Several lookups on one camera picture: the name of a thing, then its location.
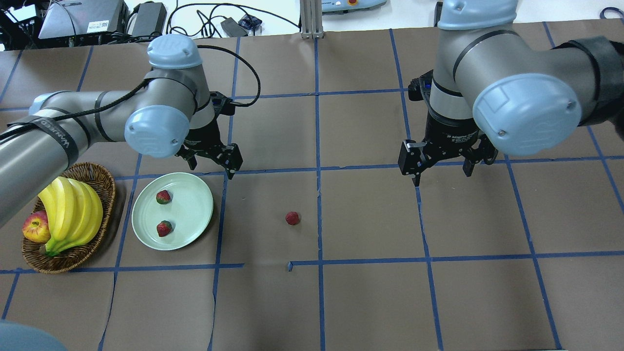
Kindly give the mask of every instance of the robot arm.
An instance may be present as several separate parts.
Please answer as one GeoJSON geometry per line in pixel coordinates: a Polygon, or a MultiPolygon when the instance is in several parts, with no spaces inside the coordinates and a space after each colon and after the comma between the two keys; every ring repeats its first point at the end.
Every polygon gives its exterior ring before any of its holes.
{"type": "Polygon", "coordinates": [[[436,67],[409,87],[410,99],[425,100],[429,110],[425,138],[404,141],[399,155],[414,185],[444,159],[463,156],[470,176],[480,161],[493,163],[498,150],[532,155],[577,126],[609,119],[621,127],[621,44],[594,37],[533,51],[511,28],[516,6],[444,1],[436,67]]]}
{"type": "Polygon", "coordinates": [[[238,146],[223,145],[217,126],[217,116],[233,114],[234,105],[208,89],[193,41],[158,37],[148,54],[153,69],[134,91],[44,94],[30,116],[0,134],[0,227],[96,142],[181,156],[192,169],[198,154],[222,165],[229,178],[240,169],[238,146]]]}

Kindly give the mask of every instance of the red berry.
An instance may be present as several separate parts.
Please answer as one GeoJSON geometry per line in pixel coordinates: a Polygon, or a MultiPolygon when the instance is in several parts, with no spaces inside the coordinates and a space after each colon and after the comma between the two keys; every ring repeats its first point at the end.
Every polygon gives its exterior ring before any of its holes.
{"type": "Polygon", "coordinates": [[[169,194],[166,190],[161,190],[156,194],[156,202],[161,205],[168,204],[171,202],[171,194],[169,194]]]}
{"type": "Polygon", "coordinates": [[[301,217],[299,217],[297,212],[289,212],[286,214],[286,223],[296,225],[299,224],[299,222],[301,222],[301,217]]]}
{"type": "Polygon", "coordinates": [[[163,237],[171,233],[171,231],[173,231],[173,226],[171,225],[171,222],[169,222],[168,220],[163,220],[161,223],[158,223],[158,225],[156,226],[156,231],[158,232],[159,237],[163,237]]]}

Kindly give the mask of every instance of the wicker basket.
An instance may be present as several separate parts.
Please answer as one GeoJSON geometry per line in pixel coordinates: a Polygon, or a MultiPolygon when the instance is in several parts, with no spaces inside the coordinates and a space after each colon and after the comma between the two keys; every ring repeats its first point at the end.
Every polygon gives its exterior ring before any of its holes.
{"type": "MultiPolygon", "coordinates": [[[[89,243],[72,247],[54,257],[40,254],[39,249],[41,248],[41,244],[23,238],[22,255],[24,256],[24,260],[26,260],[28,265],[34,270],[40,273],[56,274],[67,272],[89,259],[100,246],[106,235],[113,209],[113,202],[115,200],[115,180],[110,172],[101,165],[91,162],[76,163],[63,172],[61,176],[85,182],[95,190],[102,201],[104,210],[102,225],[89,243]]],[[[32,212],[35,213],[44,209],[41,200],[37,199],[37,203],[32,212]]]]}

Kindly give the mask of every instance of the round plate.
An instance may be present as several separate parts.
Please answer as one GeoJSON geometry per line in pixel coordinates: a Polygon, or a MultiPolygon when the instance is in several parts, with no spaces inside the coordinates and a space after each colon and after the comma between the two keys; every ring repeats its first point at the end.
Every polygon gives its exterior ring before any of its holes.
{"type": "Polygon", "coordinates": [[[137,238],[156,250],[175,250],[197,239],[212,217],[213,200],[208,185],[199,177],[176,172],[154,179],[139,194],[132,208],[132,228],[137,238]],[[161,205],[156,194],[169,191],[171,202],[161,205]],[[159,237],[156,226],[163,220],[173,231],[159,237]]]}

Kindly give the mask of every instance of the bunch of bananas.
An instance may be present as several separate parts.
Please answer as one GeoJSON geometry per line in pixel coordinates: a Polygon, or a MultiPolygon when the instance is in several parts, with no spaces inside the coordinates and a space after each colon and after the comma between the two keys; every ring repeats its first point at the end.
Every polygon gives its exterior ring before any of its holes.
{"type": "Polygon", "coordinates": [[[46,208],[51,238],[46,255],[84,245],[95,237],[102,224],[102,201],[95,190],[78,180],[57,177],[39,193],[46,208]]]}

